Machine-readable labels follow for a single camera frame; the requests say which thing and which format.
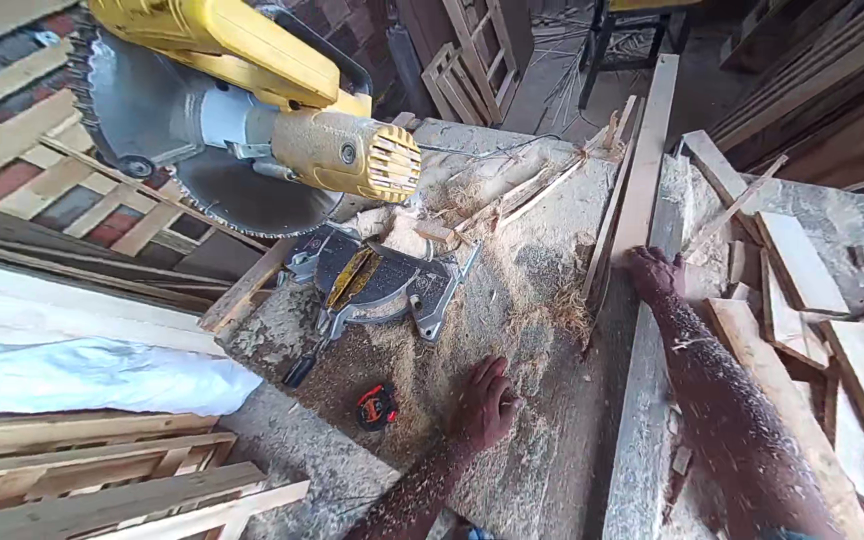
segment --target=yellow saw housing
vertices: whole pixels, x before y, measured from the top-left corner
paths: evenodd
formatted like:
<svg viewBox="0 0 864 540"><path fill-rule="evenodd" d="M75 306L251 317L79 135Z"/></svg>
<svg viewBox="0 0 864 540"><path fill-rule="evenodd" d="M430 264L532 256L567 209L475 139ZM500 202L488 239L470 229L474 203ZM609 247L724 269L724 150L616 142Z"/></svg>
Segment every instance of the yellow saw housing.
<svg viewBox="0 0 864 540"><path fill-rule="evenodd" d="M419 147L371 119L372 96L340 87L334 61L241 0L89 0L118 38L251 92L280 108L274 157L314 188L402 202L416 191ZM355 148L354 161L342 149Z"/></svg>

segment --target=wood pile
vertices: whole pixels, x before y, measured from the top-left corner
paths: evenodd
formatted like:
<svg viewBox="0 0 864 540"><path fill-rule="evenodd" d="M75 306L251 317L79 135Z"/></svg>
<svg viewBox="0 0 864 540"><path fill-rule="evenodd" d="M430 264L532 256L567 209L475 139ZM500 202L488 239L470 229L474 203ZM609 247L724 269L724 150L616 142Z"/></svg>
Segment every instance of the wood pile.
<svg viewBox="0 0 864 540"><path fill-rule="evenodd" d="M763 4L772 7L760 25L769 14L797 10L772 31L783 54L756 57L768 68L709 134L739 170L762 173L786 155L783 178L864 189L864 2ZM768 39L751 31L745 41Z"/></svg>
<svg viewBox="0 0 864 540"><path fill-rule="evenodd" d="M0 538L235 539L249 518L306 497L267 489L216 417L102 411L0 415Z"/></svg>

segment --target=forearm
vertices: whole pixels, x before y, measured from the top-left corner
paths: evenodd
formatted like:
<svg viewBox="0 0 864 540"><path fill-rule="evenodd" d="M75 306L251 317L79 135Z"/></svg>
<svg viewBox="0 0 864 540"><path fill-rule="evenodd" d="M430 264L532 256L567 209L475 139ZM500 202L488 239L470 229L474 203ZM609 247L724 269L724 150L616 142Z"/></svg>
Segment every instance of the forearm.
<svg viewBox="0 0 864 540"><path fill-rule="evenodd" d="M345 539L426 538L472 459L467 445L439 442L355 523Z"/></svg>

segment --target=workbench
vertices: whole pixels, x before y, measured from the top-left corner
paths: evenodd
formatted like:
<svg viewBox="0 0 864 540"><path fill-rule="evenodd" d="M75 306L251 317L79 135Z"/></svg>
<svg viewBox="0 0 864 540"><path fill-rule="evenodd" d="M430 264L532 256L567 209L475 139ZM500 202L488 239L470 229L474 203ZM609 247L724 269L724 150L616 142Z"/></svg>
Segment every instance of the workbench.
<svg viewBox="0 0 864 540"><path fill-rule="evenodd" d="M470 153L531 139L436 120L424 121L414 137L419 143ZM457 193L468 196L469 191L474 191L476 207L484 206L544 167L566 168L576 151L570 143L546 138L509 154L469 159L423 152L421 190L429 211L454 205ZM653 513L663 508L671 458L665 359L659 352L646 365L630 368L639 301L616 272L588 344L560 324L555 310L563 290L581 286L585 278L583 265L616 168L606 159L589 159L523 217L489 235L450 305L436 348L419 343L408 319L350 325L321 354L317 367L292 394L294 399L380 460L405 471L442 436L469 368L487 354L504 355L510 361L508 376L525 406L510 437L476 459L451 497L450 508L499 538L597 536L607 521L607 508L615 510L611 497L632 499L625 512L630 521L657 524ZM849 245L864 244L863 195L776 180L754 202L763 210L794 210L829 262L853 312L864 311L864 275L846 252ZM366 206L354 198L346 204L345 217ZM682 237L689 239L723 210L697 169L666 157L655 219L668 220L674 230L680 227ZM454 226L458 220L460 216L452 216L447 224ZM702 259L700 289L708 294L720 294L724 287L722 262L729 239L725 232L710 242ZM307 287L288 292L286 301L267 300L238 325L225 349L277 384L292 362L314 345L311 329L319 301L316 291ZM379 383L394 384L399 416L384 431L366 433L355 423L355 404ZM636 501L640 497L644 505ZM645 515L634 516L637 509ZM635 523L609 519L611 531L637 530Z"/></svg>

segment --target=wooden pallet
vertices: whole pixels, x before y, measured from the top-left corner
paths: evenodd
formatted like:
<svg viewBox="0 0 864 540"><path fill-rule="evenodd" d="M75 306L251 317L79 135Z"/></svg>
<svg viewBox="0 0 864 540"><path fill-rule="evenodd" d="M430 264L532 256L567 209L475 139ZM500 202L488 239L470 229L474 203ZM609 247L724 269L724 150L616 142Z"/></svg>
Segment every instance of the wooden pallet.
<svg viewBox="0 0 864 540"><path fill-rule="evenodd" d="M34 0L15 9L16 4L0 0L0 36L17 27L72 4L66 0ZM40 49L0 71L0 100L21 91L66 64L71 45L68 38ZM0 169L16 160L43 171L0 200L0 212L31 220L77 187L101 195L63 232L81 239L99 226L121 205L143 217L118 238L110 249L134 257L150 242L187 255L217 230L264 252L257 240L211 220L181 202L182 193L173 182L153 189L138 179L102 165L92 156L92 139L80 124L81 114L73 107L68 89L38 102L0 124ZM171 226L183 215L208 225L208 232L191 238Z"/></svg>
<svg viewBox="0 0 864 540"><path fill-rule="evenodd" d="M252 463L222 467L216 417L102 411L0 415L0 538L238 538L259 511L305 497L267 490Z"/></svg>

